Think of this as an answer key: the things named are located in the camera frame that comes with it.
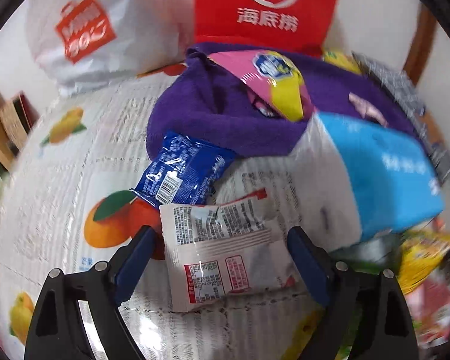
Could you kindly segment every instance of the screw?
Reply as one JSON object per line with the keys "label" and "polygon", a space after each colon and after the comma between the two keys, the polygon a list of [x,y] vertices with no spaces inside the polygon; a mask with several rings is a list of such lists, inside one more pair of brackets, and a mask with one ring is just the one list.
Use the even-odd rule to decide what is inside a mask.
{"label": "screw", "polygon": [[388,279],[391,279],[394,277],[394,273],[390,269],[385,269],[383,271],[383,276],[385,276]]}
{"label": "screw", "polygon": [[60,275],[60,269],[58,269],[58,268],[53,268],[53,269],[48,273],[48,275],[49,275],[52,279],[54,279],[54,278],[56,278],[58,275]]}
{"label": "screw", "polygon": [[343,261],[337,261],[335,264],[335,268],[337,268],[339,271],[345,272],[348,269],[348,265]]}
{"label": "screw", "polygon": [[99,262],[97,262],[97,264],[95,264],[95,269],[98,272],[104,271],[105,269],[107,269],[107,267],[108,267],[108,264],[106,261],[99,261]]}

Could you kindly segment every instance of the white snack packet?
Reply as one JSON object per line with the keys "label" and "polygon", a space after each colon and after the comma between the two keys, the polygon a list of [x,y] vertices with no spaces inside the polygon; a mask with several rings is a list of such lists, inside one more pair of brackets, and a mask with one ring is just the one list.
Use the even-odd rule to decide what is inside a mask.
{"label": "white snack packet", "polygon": [[25,31],[68,97],[183,61],[193,0],[29,0]]}
{"label": "white snack packet", "polygon": [[160,206],[173,311],[296,283],[271,199],[259,197],[222,206]]}

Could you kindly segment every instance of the barcode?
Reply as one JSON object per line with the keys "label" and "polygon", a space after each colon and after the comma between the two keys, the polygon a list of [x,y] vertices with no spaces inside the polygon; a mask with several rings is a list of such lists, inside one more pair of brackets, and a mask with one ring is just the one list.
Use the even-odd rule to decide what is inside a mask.
{"label": "barcode", "polygon": [[156,199],[162,204],[171,203],[180,185],[182,185],[182,181],[176,176],[176,172],[167,172],[155,196]]}

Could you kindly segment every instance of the orange fruit print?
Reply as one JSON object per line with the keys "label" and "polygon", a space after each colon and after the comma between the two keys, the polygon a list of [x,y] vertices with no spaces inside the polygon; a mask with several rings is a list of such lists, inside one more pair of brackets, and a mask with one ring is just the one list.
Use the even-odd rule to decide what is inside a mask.
{"label": "orange fruit print", "polygon": [[104,199],[100,200],[90,210],[83,229],[85,241],[94,248],[110,248],[112,246],[117,246],[125,242],[129,237],[127,232],[129,204],[126,204],[108,218],[101,221],[94,221],[95,212],[103,200]]}
{"label": "orange fruit print", "polygon": [[148,225],[157,234],[151,258],[164,260],[164,240],[159,210],[140,198],[124,204],[118,211],[101,220],[94,220],[95,213],[105,199],[101,199],[90,210],[83,229],[85,241],[94,248],[110,248],[135,237],[142,226]]}
{"label": "orange fruit print", "polygon": [[151,258],[154,260],[165,259],[165,244],[162,236],[162,221],[160,220],[160,212],[150,204],[140,198],[136,198],[131,203],[128,212],[128,230],[133,238],[142,226],[148,225],[154,229],[157,234],[155,241],[155,250]]}

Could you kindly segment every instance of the fruit pattern tablecloth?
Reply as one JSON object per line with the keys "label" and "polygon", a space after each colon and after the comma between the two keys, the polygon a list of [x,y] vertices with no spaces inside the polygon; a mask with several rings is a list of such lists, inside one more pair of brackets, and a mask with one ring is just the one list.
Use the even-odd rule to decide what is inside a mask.
{"label": "fruit pattern tablecloth", "polygon": [[[131,240],[133,230],[122,227],[133,229],[144,207],[123,191],[136,186],[150,163],[147,120],[175,79],[155,72],[57,101],[30,134],[0,205],[0,334],[11,360],[23,358],[25,327],[48,272],[87,270]],[[256,165],[269,163],[261,159]],[[276,179],[270,184],[277,184],[273,195],[284,196]],[[296,326],[316,308],[298,285],[174,313],[162,258],[154,255],[132,298],[120,307],[147,359],[276,360]],[[95,356],[105,359],[87,304],[80,306]]]}

